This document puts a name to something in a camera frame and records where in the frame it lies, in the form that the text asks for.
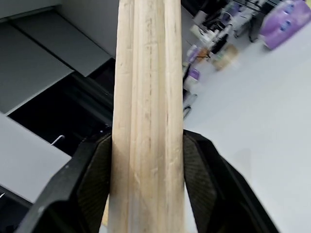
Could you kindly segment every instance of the white table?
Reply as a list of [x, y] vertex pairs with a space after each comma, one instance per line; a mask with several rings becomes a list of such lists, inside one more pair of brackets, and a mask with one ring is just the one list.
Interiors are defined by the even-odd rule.
[[185, 128], [213, 141], [282, 233], [311, 230], [311, 24], [274, 51], [247, 45], [206, 81]]

